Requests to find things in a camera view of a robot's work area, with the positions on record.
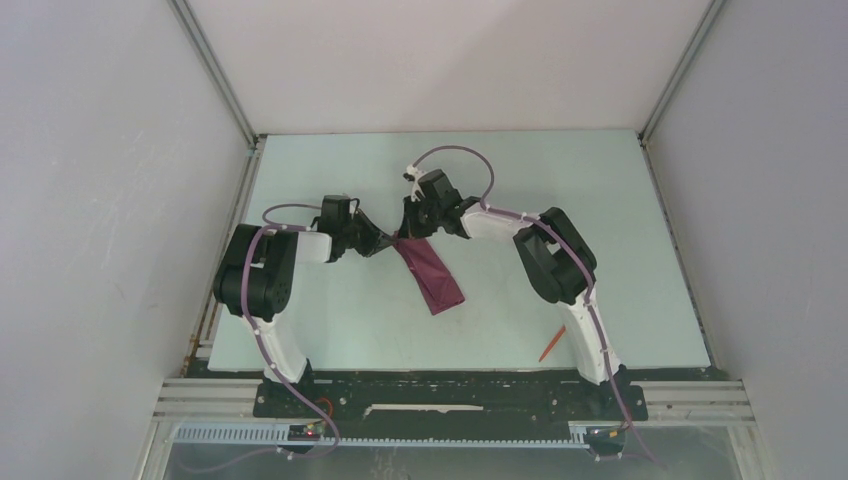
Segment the magenta cloth napkin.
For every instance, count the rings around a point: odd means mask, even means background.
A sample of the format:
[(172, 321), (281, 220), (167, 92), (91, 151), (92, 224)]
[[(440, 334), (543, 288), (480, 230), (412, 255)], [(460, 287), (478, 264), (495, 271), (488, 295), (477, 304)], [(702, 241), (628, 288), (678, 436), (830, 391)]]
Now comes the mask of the magenta cloth napkin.
[(427, 239), (399, 238), (394, 248), (412, 274), (432, 315), (465, 302), (454, 276)]

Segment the orange plastic knife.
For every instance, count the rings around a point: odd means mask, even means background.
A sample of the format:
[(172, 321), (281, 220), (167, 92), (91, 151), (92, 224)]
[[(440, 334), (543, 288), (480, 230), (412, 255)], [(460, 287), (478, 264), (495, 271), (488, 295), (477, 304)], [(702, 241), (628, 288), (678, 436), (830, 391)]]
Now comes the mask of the orange plastic knife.
[(565, 333), (566, 333), (566, 327), (561, 326), (559, 328), (559, 330), (552, 336), (552, 338), (548, 342), (547, 346), (544, 348), (543, 352), (539, 356), (539, 358), (538, 358), (539, 363), (543, 362), (548, 357), (548, 355), (556, 347), (556, 345), (558, 344), (558, 342), (561, 340), (561, 338), (563, 337), (563, 335)]

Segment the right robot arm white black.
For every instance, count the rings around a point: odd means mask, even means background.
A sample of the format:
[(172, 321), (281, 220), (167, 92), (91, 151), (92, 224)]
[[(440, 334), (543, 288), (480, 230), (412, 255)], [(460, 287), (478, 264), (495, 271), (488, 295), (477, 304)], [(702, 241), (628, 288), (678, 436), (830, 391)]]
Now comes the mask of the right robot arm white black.
[(467, 240), (510, 242), (533, 290), (542, 300), (569, 311), (576, 368), (590, 384), (581, 392), (585, 411), (606, 418), (622, 403), (612, 382), (621, 362), (607, 338), (597, 294), (597, 260), (566, 213), (552, 207), (541, 214), (495, 208), (477, 197), (462, 197), (440, 169), (413, 166), (403, 177), (412, 183), (404, 198), (402, 238), (426, 238), (442, 230)]

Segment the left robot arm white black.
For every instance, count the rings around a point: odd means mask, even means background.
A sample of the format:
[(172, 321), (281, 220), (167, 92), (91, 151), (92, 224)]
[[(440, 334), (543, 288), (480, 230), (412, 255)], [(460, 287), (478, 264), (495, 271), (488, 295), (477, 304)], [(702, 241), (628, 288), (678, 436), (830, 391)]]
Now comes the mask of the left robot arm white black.
[(214, 276), (213, 295), (249, 329), (266, 376), (283, 383), (278, 404), (299, 417), (314, 408), (316, 390), (301, 380), (310, 362), (283, 318), (296, 266), (333, 263), (349, 250), (369, 258), (392, 246), (394, 238), (370, 220), (357, 198), (345, 195), (327, 195), (319, 206), (275, 205), (262, 219), (262, 225), (234, 228)]

